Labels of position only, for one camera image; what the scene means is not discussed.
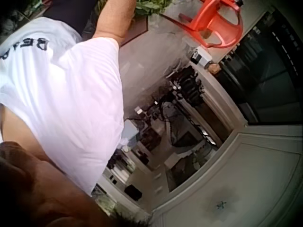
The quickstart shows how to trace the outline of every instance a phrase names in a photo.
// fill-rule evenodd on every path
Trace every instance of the white t-shirt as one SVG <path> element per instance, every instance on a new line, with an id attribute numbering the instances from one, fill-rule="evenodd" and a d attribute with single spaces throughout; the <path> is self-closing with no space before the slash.
<path id="1" fill-rule="evenodd" d="M 47 156 L 90 194 L 123 129 L 118 43 L 80 42 L 67 24 L 38 18 L 0 46 L 0 103 Z"/>

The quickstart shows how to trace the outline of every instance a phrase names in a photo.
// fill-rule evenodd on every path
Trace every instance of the red plastic chair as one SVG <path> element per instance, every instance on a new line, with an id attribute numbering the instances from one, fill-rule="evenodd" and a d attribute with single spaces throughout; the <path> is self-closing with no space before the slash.
<path id="1" fill-rule="evenodd" d="M 221 4 L 227 5 L 235 11 L 238 17 L 237 25 L 229 22 L 217 12 Z M 187 24 L 181 23 L 166 15 L 162 16 L 190 33 L 201 45 L 205 46 L 206 48 L 226 48 L 233 46 L 241 39 L 243 32 L 243 22 L 240 15 L 240 7 L 234 2 L 234 0 L 205 0 L 195 18 L 192 19 L 183 14 L 179 14 L 181 19 L 189 22 Z M 218 36 L 220 39 L 219 44 L 209 44 L 202 38 L 200 32 L 207 30 Z"/>

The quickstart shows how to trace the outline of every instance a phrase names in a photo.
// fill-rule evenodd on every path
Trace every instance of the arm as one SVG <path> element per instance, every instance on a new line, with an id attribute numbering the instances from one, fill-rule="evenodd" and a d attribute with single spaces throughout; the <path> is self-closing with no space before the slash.
<path id="1" fill-rule="evenodd" d="M 133 19 L 135 7 L 136 0 L 108 0 L 99 16 L 93 38 L 113 38 L 120 45 Z"/>

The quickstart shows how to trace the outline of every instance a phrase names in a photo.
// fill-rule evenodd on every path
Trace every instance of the chair leg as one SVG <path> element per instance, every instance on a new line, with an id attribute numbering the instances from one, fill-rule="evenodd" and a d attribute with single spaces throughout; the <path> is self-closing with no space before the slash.
<path id="1" fill-rule="evenodd" d="M 179 22 L 179 21 L 177 21 L 177 20 L 175 20 L 175 19 L 173 19 L 173 18 L 170 18 L 170 17 L 168 17 L 168 16 L 166 16 L 166 15 L 164 15 L 164 14 L 160 14 L 160 16 L 162 16 L 162 17 L 164 17 L 165 19 L 169 20 L 170 22 L 172 22 L 172 23 L 178 25 L 179 27 L 181 27 L 181 28 L 184 29 L 184 30 L 190 30 L 190 31 L 192 31 L 192 29 L 189 28 L 187 25 L 185 25 L 185 24 L 183 24 L 183 23 L 181 23 L 181 22 Z"/>
<path id="2" fill-rule="evenodd" d="M 193 20 L 192 18 L 190 18 L 190 17 L 184 15 L 183 13 L 180 13 L 180 14 L 179 14 L 179 17 L 180 17 L 181 19 L 183 19 L 183 20 L 188 21 L 189 23 L 192 22 L 192 20 Z"/>
<path id="3" fill-rule="evenodd" d="M 179 27 L 181 27 L 183 30 L 185 30 L 186 32 L 188 32 L 193 38 L 195 38 L 198 43 L 200 43 L 201 45 L 205 46 L 205 47 L 209 47 L 209 45 L 202 39 L 201 35 L 199 32 L 194 31 L 193 29 L 189 28 L 187 25 L 172 19 L 166 15 L 160 14 L 162 17 L 166 18 L 167 20 L 171 21 L 172 23 L 178 25 Z"/>

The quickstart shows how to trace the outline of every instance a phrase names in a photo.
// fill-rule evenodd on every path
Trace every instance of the black pants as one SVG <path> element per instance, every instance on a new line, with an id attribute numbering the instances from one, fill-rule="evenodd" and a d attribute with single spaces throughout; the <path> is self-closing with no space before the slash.
<path id="1" fill-rule="evenodd" d="M 44 17 L 60 20 L 82 34 L 98 0 L 53 0 Z"/>

